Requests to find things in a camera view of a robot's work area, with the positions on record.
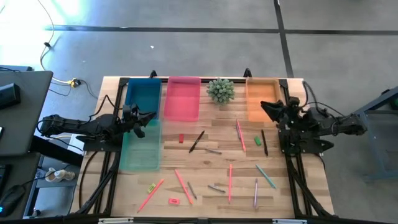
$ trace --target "orange bin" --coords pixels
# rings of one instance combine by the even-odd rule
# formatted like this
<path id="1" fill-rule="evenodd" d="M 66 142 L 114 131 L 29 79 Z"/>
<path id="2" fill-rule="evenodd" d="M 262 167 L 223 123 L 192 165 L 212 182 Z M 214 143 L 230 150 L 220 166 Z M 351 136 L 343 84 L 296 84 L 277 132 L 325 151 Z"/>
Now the orange bin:
<path id="1" fill-rule="evenodd" d="M 261 101 L 276 103 L 281 100 L 277 78 L 248 78 L 246 80 L 246 103 L 249 121 L 272 122 L 261 108 Z"/>

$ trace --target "wooden table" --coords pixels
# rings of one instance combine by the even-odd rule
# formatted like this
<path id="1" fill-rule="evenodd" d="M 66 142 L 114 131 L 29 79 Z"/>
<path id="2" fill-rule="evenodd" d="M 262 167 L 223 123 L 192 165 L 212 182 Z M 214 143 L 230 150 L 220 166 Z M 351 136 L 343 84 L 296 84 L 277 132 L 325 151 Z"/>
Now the wooden table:
<path id="1" fill-rule="evenodd" d="M 114 102 L 120 77 L 104 77 L 97 108 L 104 95 Z M 288 79 L 291 96 L 305 101 L 302 79 Z M 167 84 L 162 84 L 160 118 L 162 119 L 162 160 L 160 170 L 156 172 L 119 171 L 116 182 L 112 217 L 208 217 L 208 218 L 293 218 L 292 199 L 284 155 L 280 152 L 279 138 L 275 123 L 249 122 L 246 119 L 246 94 L 244 84 L 235 84 L 236 97 L 226 106 L 211 102 L 206 93 L 206 84 L 202 84 L 200 114 L 197 122 L 171 122 L 163 120 L 163 108 Z M 112 113 L 112 106 L 106 102 L 100 114 Z M 236 118 L 240 120 L 247 147 L 244 153 L 236 134 Z M 265 131 L 269 156 L 264 155 L 263 146 L 256 146 L 253 138 Z M 198 135 L 205 130 L 195 150 L 188 150 Z M 178 135 L 184 134 L 183 144 L 178 143 Z M 204 148 L 221 151 L 221 156 L 210 154 Z M 83 160 L 85 166 L 89 156 Z M 82 188 L 83 203 L 93 193 L 100 179 L 104 153 L 99 152 L 88 166 Z M 229 164 L 233 165 L 232 201 L 228 203 Z M 274 181 L 277 189 L 271 188 L 265 178 L 256 169 L 260 165 Z M 308 188 L 326 211 L 333 213 L 328 183 L 321 160 L 309 154 L 303 154 L 303 164 Z M 190 205 L 181 185 L 174 174 L 178 169 L 186 184 L 189 181 L 198 199 Z M 258 208 L 253 208 L 254 181 L 258 178 Z M 151 183 L 165 179 L 162 186 L 150 199 L 144 209 L 137 209 L 147 197 L 147 188 Z M 221 194 L 207 187 L 216 184 L 227 191 Z M 71 212 L 78 210 L 78 189 Z M 105 188 L 102 209 L 106 204 L 108 187 Z M 179 198 L 180 205 L 169 205 L 170 197 Z M 301 191 L 298 190 L 300 208 L 304 211 Z"/>

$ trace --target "computer mouse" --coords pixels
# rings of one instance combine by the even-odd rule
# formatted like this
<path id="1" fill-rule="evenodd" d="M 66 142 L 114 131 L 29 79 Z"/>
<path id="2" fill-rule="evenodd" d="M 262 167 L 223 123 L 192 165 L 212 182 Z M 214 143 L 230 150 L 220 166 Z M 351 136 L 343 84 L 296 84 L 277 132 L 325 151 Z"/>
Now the computer mouse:
<path id="1" fill-rule="evenodd" d="M 19 200 L 24 196 L 25 188 L 22 185 L 14 185 L 6 190 L 0 199 L 0 217 L 7 217 L 17 207 Z"/>

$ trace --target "yellow eraser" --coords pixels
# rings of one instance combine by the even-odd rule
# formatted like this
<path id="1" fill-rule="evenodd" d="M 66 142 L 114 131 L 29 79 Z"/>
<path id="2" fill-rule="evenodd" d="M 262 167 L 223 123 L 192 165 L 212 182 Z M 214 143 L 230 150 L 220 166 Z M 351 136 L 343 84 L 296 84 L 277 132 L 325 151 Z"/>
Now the yellow eraser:
<path id="1" fill-rule="evenodd" d="M 152 183 L 152 184 L 149 186 L 148 190 L 147 190 L 148 194 L 150 194 L 150 193 L 155 189 L 155 187 L 156 187 L 156 184 L 155 184 L 155 183 Z"/>

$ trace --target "concrete floor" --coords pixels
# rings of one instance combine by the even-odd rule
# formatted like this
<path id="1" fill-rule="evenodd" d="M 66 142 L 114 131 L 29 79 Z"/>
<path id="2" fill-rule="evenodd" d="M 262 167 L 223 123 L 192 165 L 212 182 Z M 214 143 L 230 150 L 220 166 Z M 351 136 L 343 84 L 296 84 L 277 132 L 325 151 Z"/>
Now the concrete floor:
<path id="1" fill-rule="evenodd" d="M 30 65 L 50 32 L 48 17 L 36 1 L 6 1 L 0 14 L 0 64 Z M 277 29 L 273 0 L 42 0 L 55 24 L 116 27 L 215 27 Z M 398 30 L 395 0 L 280 0 L 286 29 Z M 44 58 L 45 68 L 64 80 L 86 80 L 98 94 L 105 75 L 286 77 L 279 34 L 208 34 L 156 32 L 64 32 Z M 287 44 L 294 77 L 304 78 L 319 101 L 350 113 L 398 83 L 396 35 L 297 35 Z M 62 86 L 51 86 L 67 91 Z M 77 88 L 68 97 L 49 93 L 42 116 L 86 119 L 96 99 Z M 365 136 L 337 136 L 325 153 L 326 174 L 335 213 L 344 218 L 398 222 L 398 181 L 372 184 L 373 171 Z M 69 205 L 46 204 L 66 191 L 40 190 L 37 208 L 63 214 Z"/>

